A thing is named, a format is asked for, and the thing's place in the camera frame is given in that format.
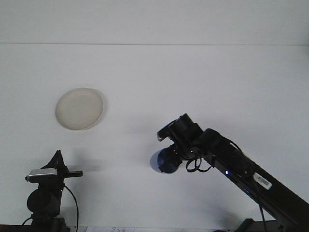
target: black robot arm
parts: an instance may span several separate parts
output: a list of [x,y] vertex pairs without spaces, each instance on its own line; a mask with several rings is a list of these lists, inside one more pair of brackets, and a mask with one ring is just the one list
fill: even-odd
[[168,137],[174,142],[166,150],[168,159],[159,167],[162,172],[168,163],[176,166],[182,160],[203,158],[271,214],[278,222],[278,229],[309,231],[309,204],[218,132],[203,131],[184,114],[160,130],[157,136],[160,141]]

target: round plate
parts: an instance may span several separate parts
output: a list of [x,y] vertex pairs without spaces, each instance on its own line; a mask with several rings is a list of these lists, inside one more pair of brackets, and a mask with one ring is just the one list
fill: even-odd
[[102,97],[90,88],[69,91],[59,100],[56,118],[65,128],[84,130],[93,126],[103,112]]

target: sticker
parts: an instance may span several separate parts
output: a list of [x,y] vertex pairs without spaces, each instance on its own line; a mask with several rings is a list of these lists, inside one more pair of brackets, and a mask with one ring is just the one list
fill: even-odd
[[261,186],[269,190],[272,186],[272,184],[266,180],[264,177],[262,177],[259,173],[254,173],[253,174],[253,179],[259,183]]

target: white table surface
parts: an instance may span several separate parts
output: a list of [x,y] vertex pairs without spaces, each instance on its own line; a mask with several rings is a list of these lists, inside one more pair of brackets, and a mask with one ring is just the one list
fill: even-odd
[[[58,124],[59,98],[97,89],[105,108],[84,131]],[[81,226],[236,228],[258,205],[221,173],[154,172],[156,132],[183,113],[236,142],[309,201],[308,46],[0,45],[0,223],[30,216],[24,180],[61,149]],[[76,223],[63,193],[61,216]]]

